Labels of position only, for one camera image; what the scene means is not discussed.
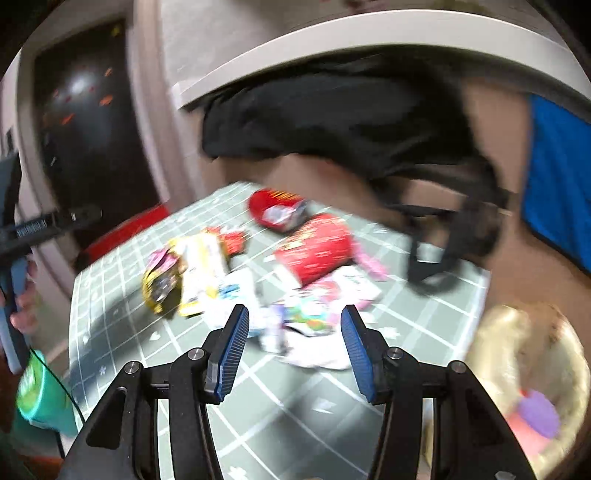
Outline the person's left hand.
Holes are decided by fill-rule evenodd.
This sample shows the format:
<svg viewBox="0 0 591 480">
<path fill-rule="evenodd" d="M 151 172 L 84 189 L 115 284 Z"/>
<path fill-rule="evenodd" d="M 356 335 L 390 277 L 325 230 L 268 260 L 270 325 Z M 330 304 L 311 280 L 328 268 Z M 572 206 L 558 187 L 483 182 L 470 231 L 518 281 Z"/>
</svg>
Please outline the person's left hand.
<svg viewBox="0 0 591 480">
<path fill-rule="evenodd" d="M 37 265 L 34 260 L 27 261 L 26 288 L 24 292 L 16 298 L 17 311 L 10 316 L 12 326 L 25 335 L 32 335 L 37 329 L 37 319 L 35 314 L 37 291 L 35 277 L 37 275 Z"/>
</svg>

